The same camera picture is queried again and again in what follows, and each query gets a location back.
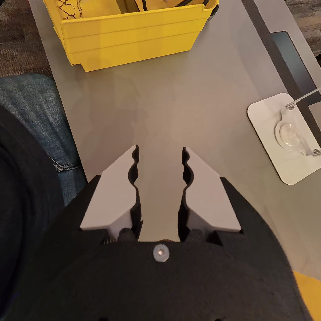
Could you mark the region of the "person's black top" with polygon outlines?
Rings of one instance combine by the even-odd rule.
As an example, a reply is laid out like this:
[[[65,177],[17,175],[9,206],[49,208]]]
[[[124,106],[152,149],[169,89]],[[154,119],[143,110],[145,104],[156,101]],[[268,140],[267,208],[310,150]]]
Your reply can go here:
[[[1,317],[15,297],[26,263],[64,200],[53,162],[9,111],[0,112]]]

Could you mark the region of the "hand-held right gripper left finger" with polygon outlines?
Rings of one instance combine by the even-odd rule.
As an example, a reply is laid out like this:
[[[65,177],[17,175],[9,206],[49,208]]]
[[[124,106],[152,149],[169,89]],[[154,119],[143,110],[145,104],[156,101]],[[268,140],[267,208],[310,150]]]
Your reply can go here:
[[[142,214],[135,181],[138,178],[139,146],[133,145],[99,177],[80,224],[83,231],[106,230],[117,240],[122,229],[139,237]]]

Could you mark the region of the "yellow plastic bin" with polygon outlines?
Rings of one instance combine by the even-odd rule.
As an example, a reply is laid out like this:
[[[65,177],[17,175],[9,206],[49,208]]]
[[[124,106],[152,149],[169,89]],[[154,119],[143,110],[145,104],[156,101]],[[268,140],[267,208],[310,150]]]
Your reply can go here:
[[[301,296],[315,321],[321,320],[321,281],[293,271]]]
[[[189,51],[219,1],[43,1],[72,66],[86,72]]]

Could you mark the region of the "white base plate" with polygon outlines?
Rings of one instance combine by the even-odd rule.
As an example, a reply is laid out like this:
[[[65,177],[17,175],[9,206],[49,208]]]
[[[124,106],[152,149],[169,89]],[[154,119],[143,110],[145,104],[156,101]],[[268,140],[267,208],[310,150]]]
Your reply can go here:
[[[320,144],[287,93],[251,104],[248,118],[282,182],[294,185],[321,168]]]

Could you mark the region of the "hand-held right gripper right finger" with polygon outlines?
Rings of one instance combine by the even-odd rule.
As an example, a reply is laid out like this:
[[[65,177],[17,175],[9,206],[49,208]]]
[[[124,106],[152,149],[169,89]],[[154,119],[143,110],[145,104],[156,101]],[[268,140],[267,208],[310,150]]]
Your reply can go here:
[[[186,240],[191,230],[200,230],[205,239],[214,232],[241,231],[220,175],[189,147],[182,150],[184,166],[181,205],[178,212],[178,235]]]

